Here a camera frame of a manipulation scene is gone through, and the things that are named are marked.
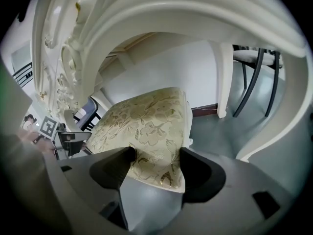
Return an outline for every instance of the black plastic part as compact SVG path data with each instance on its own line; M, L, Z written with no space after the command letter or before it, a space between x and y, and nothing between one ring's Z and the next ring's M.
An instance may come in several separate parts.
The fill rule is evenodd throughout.
M112 201L108 203L99 214L112 222L113 224L128 230L128 223L126 217L124 215L123 207L121 205L121 201L115 202Z
M265 219L271 217L280 208L275 199L267 192L256 192L252 195Z
M94 163L89 170L92 179L103 188L119 190L131 162L135 161L136 150L126 147L111 156Z
M204 203L223 188L226 174L217 163L188 148L180 149L180 168L185 178L186 191L182 203Z
M41 138L43 138L43 135L39 134L39 136L36 137L36 139L33 141L33 143L34 143L34 144L37 144L37 142L38 142Z
M80 152L84 141L78 141L78 142L64 142L64 144L67 144L68 150L68 156L73 156Z
M66 171L68 171L68 170L72 170L72 167L70 167L70 166L68 166L68 165L65 165L65 166L62 166L62 167L61 167L61 170L62 170L62 172L66 172Z

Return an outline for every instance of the floral upholstery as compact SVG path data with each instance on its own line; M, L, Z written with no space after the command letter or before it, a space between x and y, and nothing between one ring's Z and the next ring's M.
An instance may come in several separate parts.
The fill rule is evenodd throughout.
M160 89L112 106L93 128L87 147L98 153L132 146L137 154L129 177L184 192L179 149L190 144L191 121L185 93L179 88Z

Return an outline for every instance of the gray floor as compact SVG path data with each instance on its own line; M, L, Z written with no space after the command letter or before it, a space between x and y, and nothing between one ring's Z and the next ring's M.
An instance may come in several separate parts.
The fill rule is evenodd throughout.
M248 82L252 73L253 70L247 68ZM192 148L235 158L239 150L270 118L265 118L264 114L270 98L272 81L273 74L261 70L248 103L240 115L233 118L232 114L244 92L241 64L234 63L227 116L223 119L219 119L217 115L194 118L191 129L191 138L194 140ZM277 108L283 91L284 81L279 80L271 115ZM249 159L293 196L300 191L312 163L310 111L284 138ZM180 211L182 194L126 178L121 187L121 197L129 230L136 234L155 234Z
M253 69L247 67L248 84L252 74ZM195 117L191 128L192 148L235 158L239 150L264 127L282 98L285 81L279 79L272 111L269 117L264 117L272 83L273 74L261 69L247 104L237 118L233 117L244 91L242 66L234 63L227 115L223 119L217 115ZM312 107L286 136L249 159L293 196L301 190L313 161L311 112Z

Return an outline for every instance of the chair backrest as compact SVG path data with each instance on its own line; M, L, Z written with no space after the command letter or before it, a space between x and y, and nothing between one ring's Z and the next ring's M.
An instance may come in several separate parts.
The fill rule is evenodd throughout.
M88 97L87 104L85 104L82 108L84 109L86 114L90 114L98 110L98 104L92 97Z

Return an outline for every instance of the white wall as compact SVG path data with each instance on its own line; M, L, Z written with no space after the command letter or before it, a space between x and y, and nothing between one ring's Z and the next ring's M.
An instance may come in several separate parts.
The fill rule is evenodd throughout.
M25 65L30 62L30 41L37 1L38 0L30 1L23 22L20 23L18 19L15 19L0 44L1 58L11 75L14 74L12 67L12 54L16 57L14 60L15 66L18 66L15 67L15 69L20 69L23 67L23 64ZM29 46L29 55L25 53L27 48L20 50L20 53L16 52L25 46ZM39 103L34 100L35 86L33 80L23 87L23 91L33 100L28 112L37 118L38 122L40 122L43 118L45 109L41 109Z
M11 74L14 73L11 54L31 40L37 1L30 1L24 21L20 23L18 19L15 19L0 44L1 58Z
M112 104L165 87L180 87L191 107L217 103L217 69L207 41L158 33L128 51L135 63L118 60L101 75L102 91Z

